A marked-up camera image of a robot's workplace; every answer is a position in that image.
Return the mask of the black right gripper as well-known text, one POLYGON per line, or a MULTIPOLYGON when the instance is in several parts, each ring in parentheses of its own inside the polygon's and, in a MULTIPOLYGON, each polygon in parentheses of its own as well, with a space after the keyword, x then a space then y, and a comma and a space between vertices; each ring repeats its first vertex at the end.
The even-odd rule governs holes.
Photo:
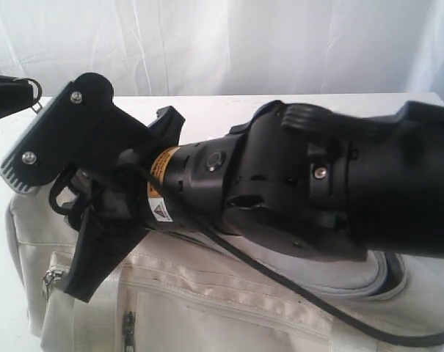
POLYGON ((171 106, 156 116, 146 126, 116 106, 98 115, 89 132, 79 130, 78 147, 68 150, 65 168, 49 192, 51 208, 73 229, 81 226, 62 292, 84 303, 147 235, 133 222, 145 187, 135 167, 174 147, 185 122, 171 106), (95 213, 86 212, 81 220, 88 208, 95 213))

